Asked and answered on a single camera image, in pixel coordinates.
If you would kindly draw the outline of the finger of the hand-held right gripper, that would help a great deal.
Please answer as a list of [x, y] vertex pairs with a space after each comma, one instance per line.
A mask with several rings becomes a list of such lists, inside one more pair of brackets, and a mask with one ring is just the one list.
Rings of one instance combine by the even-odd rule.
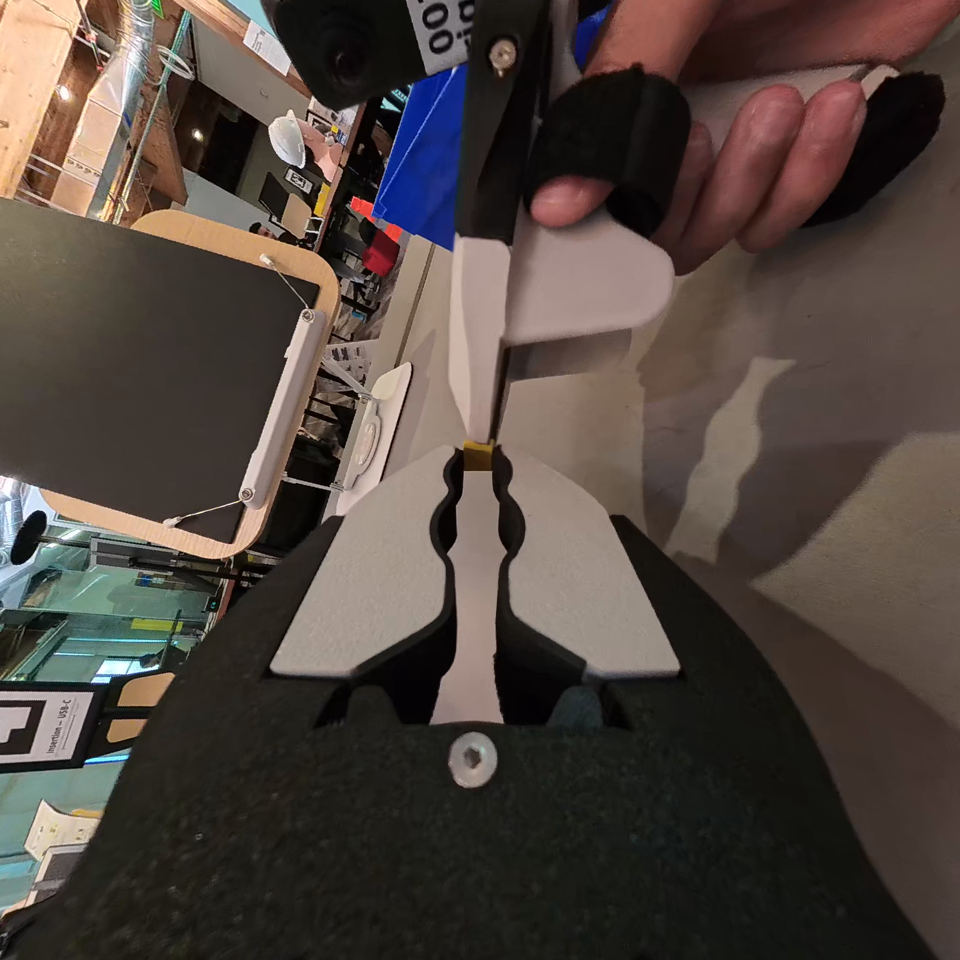
[[468, 441], [494, 437], [507, 325], [509, 246], [454, 236], [448, 325], [448, 383]]

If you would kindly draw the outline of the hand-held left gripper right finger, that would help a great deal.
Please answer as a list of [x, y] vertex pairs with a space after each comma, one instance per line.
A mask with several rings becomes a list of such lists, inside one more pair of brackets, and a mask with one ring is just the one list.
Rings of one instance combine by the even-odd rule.
[[497, 652], [552, 681], [676, 677], [677, 654], [606, 509], [515, 447], [493, 451]]

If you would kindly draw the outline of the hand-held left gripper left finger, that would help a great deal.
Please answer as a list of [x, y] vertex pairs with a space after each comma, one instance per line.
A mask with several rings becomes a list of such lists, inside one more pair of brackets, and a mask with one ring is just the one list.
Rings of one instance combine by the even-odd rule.
[[457, 644], [455, 574], [461, 449], [440, 446], [362, 496], [339, 518], [270, 662], [284, 678], [353, 681], [438, 658], [442, 677]]

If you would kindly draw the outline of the blue storage bin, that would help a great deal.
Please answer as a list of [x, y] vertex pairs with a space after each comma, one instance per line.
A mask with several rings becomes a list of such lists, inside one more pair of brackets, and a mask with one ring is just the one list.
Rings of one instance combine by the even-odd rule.
[[413, 84], [373, 215], [438, 247], [454, 247], [467, 66]]

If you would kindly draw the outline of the person's right hand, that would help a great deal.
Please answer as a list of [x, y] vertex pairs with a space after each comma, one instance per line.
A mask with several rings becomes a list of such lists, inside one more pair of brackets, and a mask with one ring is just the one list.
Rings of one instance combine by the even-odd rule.
[[[958, 18], [957, 1], [628, 1], [606, 18], [585, 77], [641, 66], [679, 84], [814, 68], [901, 66]], [[691, 127], [674, 196], [653, 241], [679, 277], [732, 241], [780, 244], [829, 197], [855, 150], [867, 106], [840, 80], [808, 102], [786, 84], [756, 91], [718, 154]]]

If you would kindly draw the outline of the red storage bin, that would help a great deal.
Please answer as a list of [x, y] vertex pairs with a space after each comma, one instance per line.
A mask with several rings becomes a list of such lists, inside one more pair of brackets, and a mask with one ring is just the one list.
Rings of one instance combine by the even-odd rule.
[[381, 279], [386, 278], [397, 264], [401, 252], [399, 241], [369, 219], [360, 223], [359, 232], [364, 244], [361, 253], [364, 269]]

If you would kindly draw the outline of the printed paper sheets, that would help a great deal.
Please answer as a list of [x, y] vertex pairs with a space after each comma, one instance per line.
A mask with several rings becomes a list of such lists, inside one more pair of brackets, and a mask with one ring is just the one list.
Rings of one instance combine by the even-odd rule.
[[370, 368], [378, 351], [378, 339], [330, 342], [323, 352], [322, 374], [328, 379], [366, 388]]

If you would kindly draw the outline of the white mounting bar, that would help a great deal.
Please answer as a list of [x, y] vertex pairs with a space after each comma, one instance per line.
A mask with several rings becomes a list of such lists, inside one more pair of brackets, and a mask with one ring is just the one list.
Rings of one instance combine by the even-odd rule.
[[281, 461], [283, 437], [298, 410], [298, 398], [315, 377], [314, 358], [326, 323], [327, 314], [322, 310], [304, 308], [297, 318], [263, 427], [238, 491], [238, 498], [247, 509], [261, 509], [266, 502], [271, 478]]

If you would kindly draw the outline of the white hard hat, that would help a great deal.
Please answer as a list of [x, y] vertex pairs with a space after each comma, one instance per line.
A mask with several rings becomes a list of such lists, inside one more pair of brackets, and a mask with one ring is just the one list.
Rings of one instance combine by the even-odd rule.
[[301, 124], [293, 110], [274, 118], [268, 126], [270, 146], [282, 162], [296, 169], [307, 164], [307, 150]]

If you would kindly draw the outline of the tan wooden panel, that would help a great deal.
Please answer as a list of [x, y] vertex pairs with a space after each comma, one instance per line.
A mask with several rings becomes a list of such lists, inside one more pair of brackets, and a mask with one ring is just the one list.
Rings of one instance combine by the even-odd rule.
[[107, 685], [100, 732], [110, 748], [138, 738], [176, 677], [171, 670], [113, 678]]

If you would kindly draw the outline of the framed marker sign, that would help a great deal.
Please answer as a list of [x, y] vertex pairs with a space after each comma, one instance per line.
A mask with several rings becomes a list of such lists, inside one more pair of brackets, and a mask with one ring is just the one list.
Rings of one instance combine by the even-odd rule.
[[108, 697], [105, 684], [1, 682], [1, 773], [82, 767]]

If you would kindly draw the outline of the black floor lamp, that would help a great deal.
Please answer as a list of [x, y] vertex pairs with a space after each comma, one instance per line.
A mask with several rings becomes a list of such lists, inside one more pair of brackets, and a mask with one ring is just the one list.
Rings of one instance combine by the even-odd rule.
[[206, 579], [244, 581], [258, 576], [257, 572], [234, 566], [229, 559], [200, 558], [167, 547], [105, 534], [90, 534], [88, 541], [78, 543], [48, 535], [47, 529], [47, 515], [42, 510], [27, 516], [8, 548], [8, 558], [13, 566], [26, 565], [42, 547], [56, 546], [86, 550], [91, 567], [165, 573], [188, 583]]

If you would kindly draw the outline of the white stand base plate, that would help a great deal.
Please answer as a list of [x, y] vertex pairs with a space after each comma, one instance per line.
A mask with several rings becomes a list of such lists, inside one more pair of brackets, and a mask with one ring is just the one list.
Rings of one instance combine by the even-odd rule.
[[406, 362], [389, 370], [370, 388], [332, 359], [324, 359], [322, 368], [354, 390], [361, 404], [353, 446], [341, 462], [339, 478], [327, 487], [337, 496], [337, 511], [343, 514], [382, 480], [409, 392], [413, 365]]

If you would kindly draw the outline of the silver ventilation duct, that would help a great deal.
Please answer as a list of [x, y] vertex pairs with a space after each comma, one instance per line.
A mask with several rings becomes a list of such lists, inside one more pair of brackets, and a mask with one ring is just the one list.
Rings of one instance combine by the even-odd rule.
[[176, 138], [173, 78], [196, 76], [188, 52], [191, 15], [175, 21], [162, 2], [118, 2], [117, 36], [78, 116], [60, 165], [54, 198], [66, 210], [128, 226], [148, 210], [154, 190], [186, 202]]

